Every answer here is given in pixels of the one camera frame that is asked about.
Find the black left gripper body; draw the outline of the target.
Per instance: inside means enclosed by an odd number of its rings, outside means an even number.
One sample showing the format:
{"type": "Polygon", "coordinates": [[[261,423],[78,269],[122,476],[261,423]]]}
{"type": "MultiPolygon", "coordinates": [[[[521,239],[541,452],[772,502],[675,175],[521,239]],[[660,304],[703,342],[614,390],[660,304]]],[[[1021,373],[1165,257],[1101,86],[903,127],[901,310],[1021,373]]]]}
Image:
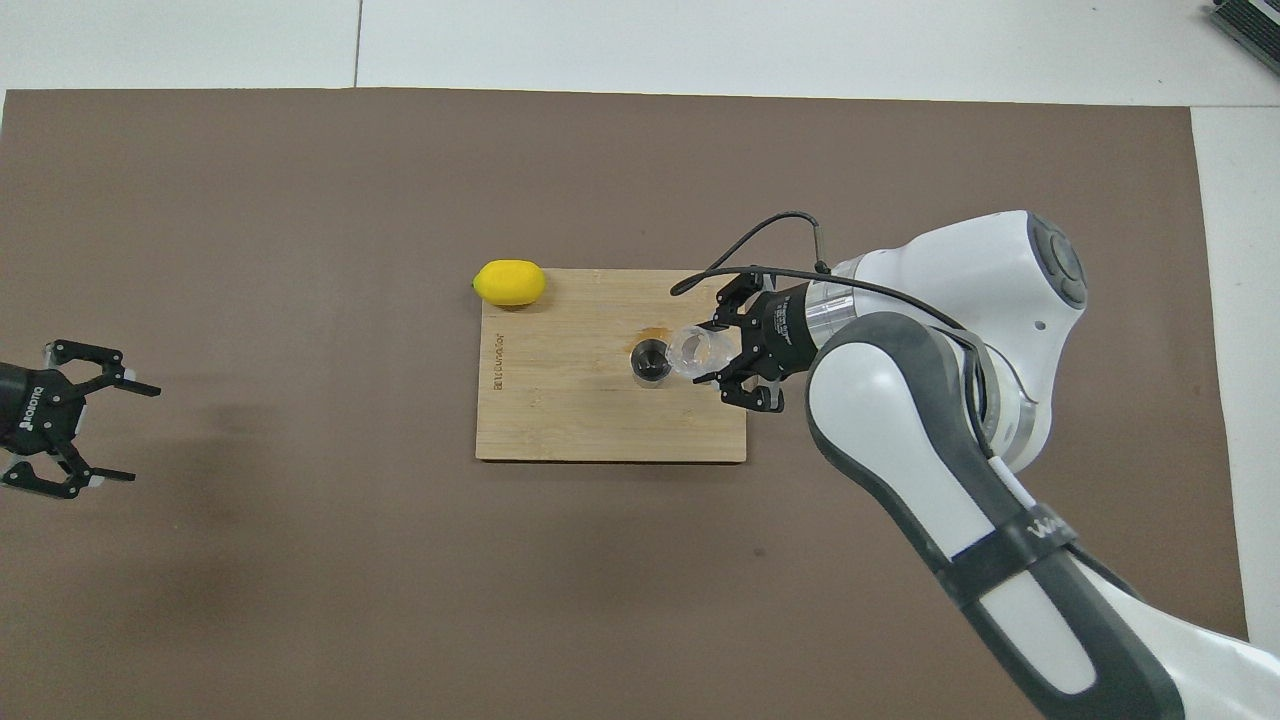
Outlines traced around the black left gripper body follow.
{"type": "Polygon", "coordinates": [[[1,363],[1,446],[19,456],[47,452],[52,445],[44,429],[42,407],[63,387],[55,369],[33,370],[1,363]]]}

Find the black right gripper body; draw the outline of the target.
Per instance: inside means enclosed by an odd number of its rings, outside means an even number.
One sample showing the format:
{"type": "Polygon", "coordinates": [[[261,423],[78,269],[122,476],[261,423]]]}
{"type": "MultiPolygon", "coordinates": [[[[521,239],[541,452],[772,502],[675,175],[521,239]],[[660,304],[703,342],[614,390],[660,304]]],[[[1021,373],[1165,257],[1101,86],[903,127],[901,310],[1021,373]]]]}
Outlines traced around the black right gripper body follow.
{"type": "Polygon", "coordinates": [[[806,319],[806,284],[765,291],[749,307],[745,350],[753,354],[754,375],[785,380],[810,369],[817,347],[806,319]]]}

